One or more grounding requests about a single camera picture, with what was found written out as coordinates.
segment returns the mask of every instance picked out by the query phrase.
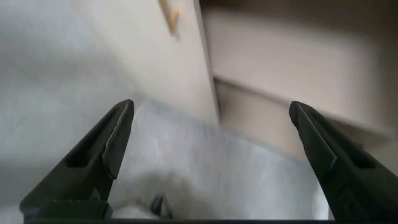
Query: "white wall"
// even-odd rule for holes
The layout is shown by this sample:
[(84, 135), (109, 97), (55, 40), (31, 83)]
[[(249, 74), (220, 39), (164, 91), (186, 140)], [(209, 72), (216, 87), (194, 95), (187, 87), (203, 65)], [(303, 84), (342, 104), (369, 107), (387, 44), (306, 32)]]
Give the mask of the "white wall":
[(72, 2), (137, 88), (197, 118), (218, 123), (196, 1), (170, 1), (172, 8), (180, 7), (178, 37), (170, 36), (156, 0)]

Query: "small black object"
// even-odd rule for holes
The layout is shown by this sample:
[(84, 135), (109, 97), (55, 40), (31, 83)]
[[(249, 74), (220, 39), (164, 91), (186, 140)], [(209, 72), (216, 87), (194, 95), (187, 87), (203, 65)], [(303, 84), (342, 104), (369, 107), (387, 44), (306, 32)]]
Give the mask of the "small black object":
[(150, 211), (158, 217), (173, 219), (173, 211), (164, 195), (155, 196), (150, 204)]

